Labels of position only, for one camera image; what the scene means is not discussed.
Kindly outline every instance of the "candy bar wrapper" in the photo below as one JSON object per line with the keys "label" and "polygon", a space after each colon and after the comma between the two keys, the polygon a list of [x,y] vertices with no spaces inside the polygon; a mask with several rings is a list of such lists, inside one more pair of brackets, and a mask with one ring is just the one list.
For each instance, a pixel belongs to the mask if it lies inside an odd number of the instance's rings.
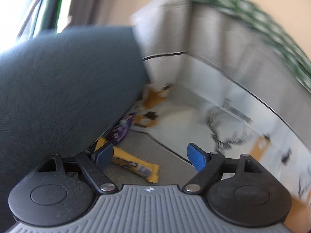
{"label": "candy bar wrapper", "polygon": [[132,109],[135,113],[133,123],[141,127],[153,127],[158,124],[158,117],[162,115],[162,102],[172,89],[173,84],[166,86],[146,85],[143,99]]}
{"label": "candy bar wrapper", "polygon": [[[107,139],[103,137],[99,138],[95,147],[95,151],[107,142]],[[112,158],[112,162],[144,177],[149,182],[157,183],[159,181],[158,165],[150,164],[140,160],[116,146],[114,146],[114,156]]]}
{"label": "candy bar wrapper", "polygon": [[109,132],[107,139],[113,145],[117,145],[128,133],[130,126],[134,120],[133,114],[127,114],[121,118],[118,124]]}

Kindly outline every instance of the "gray ribbed plate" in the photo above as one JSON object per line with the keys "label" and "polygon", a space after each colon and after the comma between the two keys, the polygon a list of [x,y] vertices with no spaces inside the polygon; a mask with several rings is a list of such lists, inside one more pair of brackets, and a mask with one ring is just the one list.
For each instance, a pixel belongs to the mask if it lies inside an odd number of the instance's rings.
{"label": "gray ribbed plate", "polygon": [[125,185],[116,194],[102,195],[77,221],[53,228],[16,224],[9,233],[239,233],[290,231],[282,224],[242,228],[223,221],[208,210],[197,195],[182,193],[176,185]]}

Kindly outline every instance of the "metal screw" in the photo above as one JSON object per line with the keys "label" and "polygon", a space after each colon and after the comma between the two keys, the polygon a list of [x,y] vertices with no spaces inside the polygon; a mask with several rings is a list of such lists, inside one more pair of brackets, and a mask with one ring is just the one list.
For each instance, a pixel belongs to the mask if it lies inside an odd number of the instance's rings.
{"label": "metal screw", "polygon": [[102,191],[109,192],[109,191],[113,191],[116,188],[116,186],[112,183],[105,183],[105,184],[102,184],[100,188]]}
{"label": "metal screw", "polygon": [[188,184],[185,189],[188,191],[188,192],[197,192],[201,189],[201,187],[197,184]]}

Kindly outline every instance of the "trash on floor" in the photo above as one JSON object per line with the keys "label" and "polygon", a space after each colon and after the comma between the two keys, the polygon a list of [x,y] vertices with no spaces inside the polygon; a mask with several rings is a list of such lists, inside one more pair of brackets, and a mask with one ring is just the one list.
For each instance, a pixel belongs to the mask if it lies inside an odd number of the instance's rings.
{"label": "trash on floor", "polygon": [[[107,139],[100,137],[97,141],[95,151],[107,142]],[[112,162],[144,177],[149,182],[157,183],[159,181],[158,165],[140,160],[116,146],[114,146]]]}
{"label": "trash on floor", "polygon": [[110,143],[117,145],[127,134],[134,119],[133,114],[127,114],[121,118],[116,126],[109,132],[107,139]]}

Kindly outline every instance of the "floor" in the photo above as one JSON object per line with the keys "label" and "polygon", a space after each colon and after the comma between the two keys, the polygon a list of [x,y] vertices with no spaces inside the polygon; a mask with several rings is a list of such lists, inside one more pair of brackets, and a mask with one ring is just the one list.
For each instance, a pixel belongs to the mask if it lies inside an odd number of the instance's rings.
{"label": "floor", "polygon": [[[182,187],[196,174],[191,164],[155,142],[147,134],[129,131],[118,147],[141,160],[159,165],[160,178],[157,184],[177,184]],[[114,164],[106,168],[105,174],[119,188],[122,184],[153,185],[143,177]]]}

